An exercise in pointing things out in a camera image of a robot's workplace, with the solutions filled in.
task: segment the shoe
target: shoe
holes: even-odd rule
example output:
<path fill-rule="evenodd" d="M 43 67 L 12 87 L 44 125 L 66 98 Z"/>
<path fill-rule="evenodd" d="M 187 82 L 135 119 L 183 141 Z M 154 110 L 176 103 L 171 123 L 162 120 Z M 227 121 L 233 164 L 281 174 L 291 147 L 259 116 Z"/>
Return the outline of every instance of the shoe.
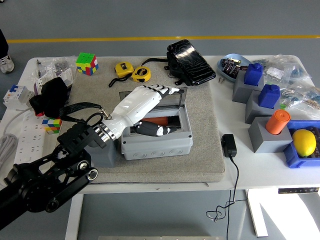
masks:
<path fill-rule="evenodd" d="M 12 72 L 15 68 L 14 62 L 11 60 L 10 56 L 7 55 L 0 59 L 0 69 L 4 74 Z"/>

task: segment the gray electrical box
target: gray electrical box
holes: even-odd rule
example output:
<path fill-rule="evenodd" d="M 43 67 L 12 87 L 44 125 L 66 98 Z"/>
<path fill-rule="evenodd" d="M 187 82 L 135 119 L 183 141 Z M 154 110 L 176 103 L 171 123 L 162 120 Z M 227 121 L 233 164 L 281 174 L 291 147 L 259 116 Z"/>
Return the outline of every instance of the gray electrical box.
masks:
<path fill-rule="evenodd" d="M 193 135 L 185 103 L 187 88 L 184 93 L 174 93 L 163 98 L 144 118 L 167 119 L 168 126 L 177 127 L 177 131 L 163 136 L 146 136 L 135 132 L 134 127 L 127 127 L 121 135 L 121 153 L 126 160 L 150 159 L 187 155 L 193 145 Z M 121 100 L 130 92 L 120 92 Z"/>

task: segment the yellow lemon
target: yellow lemon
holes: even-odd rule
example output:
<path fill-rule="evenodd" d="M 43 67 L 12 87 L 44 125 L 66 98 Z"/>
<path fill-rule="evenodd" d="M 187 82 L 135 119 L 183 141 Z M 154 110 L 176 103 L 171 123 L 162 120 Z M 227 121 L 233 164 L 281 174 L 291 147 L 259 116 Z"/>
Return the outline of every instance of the yellow lemon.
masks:
<path fill-rule="evenodd" d="M 295 150 L 301 157 L 311 155 L 316 149 L 316 137 L 309 130 L 299 129 L 295 131 L 292 139 Z"/>

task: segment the white cable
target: white cable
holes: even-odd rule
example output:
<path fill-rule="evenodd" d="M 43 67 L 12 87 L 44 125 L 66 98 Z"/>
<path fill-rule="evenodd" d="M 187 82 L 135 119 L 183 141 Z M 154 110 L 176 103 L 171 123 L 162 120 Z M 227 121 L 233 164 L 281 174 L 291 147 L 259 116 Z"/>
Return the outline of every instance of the white cable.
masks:
<path fill-rule="evenodd" d="M 29 107 L 21 112 L 19 112 L 17 115 L 15 115 L 5 126 L 4 130 L 3 130 L 3 136 L 0 138 L 0 169 L 2 167 L 2 165 L 4 164 L 4 162 L 8 159 L 8 157 L 16 150 L 16 147 L 18 145 L 18 138 L 9 133 L 6 134 L 7 129 L 9 127 L 9 125 L 20 115 L 24 114 L 25 112 L 29 111 L 30 109 L 32 109 L 32 107 Z"/>

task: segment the yellow tape measure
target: yellow tape measure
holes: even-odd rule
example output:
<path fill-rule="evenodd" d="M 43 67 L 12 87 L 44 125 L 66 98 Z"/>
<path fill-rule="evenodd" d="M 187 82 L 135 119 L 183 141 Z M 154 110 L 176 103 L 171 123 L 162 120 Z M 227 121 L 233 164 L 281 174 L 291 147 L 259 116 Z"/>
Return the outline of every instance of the yellow tape measure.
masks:
<path fill-rule="evenodd" d="M 145 83 L 151 78 L 150 68 L 146 66 L 138 66 L 132 73 L 132 79 L 138 83 Z"/>
<path fill-rule="evenodd" d="M 115 65 L 114 70 L 118 78 L 123 78 L 128 74 L 132 74 L 135 71 L 132 64 L 127 61 L 119 62 L 117 65 Z"/>

